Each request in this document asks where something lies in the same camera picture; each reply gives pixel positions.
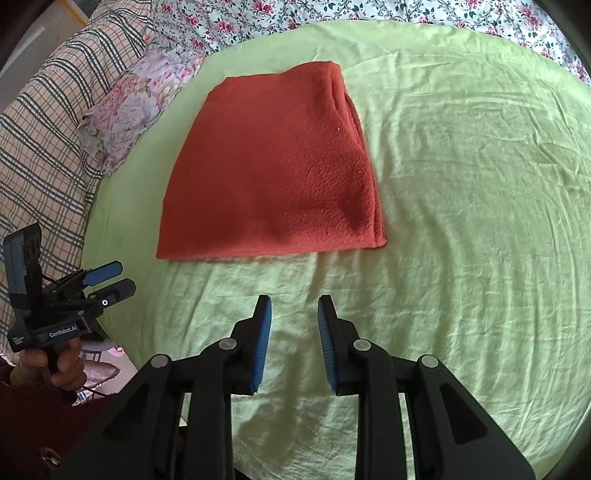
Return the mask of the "left hand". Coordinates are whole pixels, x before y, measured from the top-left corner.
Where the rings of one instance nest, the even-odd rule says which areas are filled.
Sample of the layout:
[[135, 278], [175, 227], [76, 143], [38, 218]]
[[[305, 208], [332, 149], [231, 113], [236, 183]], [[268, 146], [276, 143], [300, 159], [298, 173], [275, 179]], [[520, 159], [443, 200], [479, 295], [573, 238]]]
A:
[[80, 358], [82, 342], [73, 338], [59, 353], [55, 372], [49, 370], [47, 354], [40, 349], [25, 349], [19, 353], [19, 361], [10, 373], [12, 385], [39, 385], [49, 382], [65, 391], [80, 390], [87, 380], [84, 362]]

